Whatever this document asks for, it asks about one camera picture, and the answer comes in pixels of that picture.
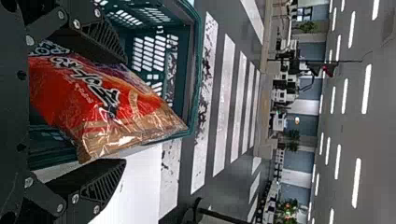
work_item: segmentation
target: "red snack bag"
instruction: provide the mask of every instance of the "red snack bag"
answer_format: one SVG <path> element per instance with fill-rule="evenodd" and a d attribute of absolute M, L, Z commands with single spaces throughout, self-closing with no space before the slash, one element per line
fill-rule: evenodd
<path fill-rule="evenodd" d="M 29 66 L 31 104 L 77 143 L 81 163 L 187 129 L 125 66 L 98 66 L 76 53 L 29 57 Z"/>

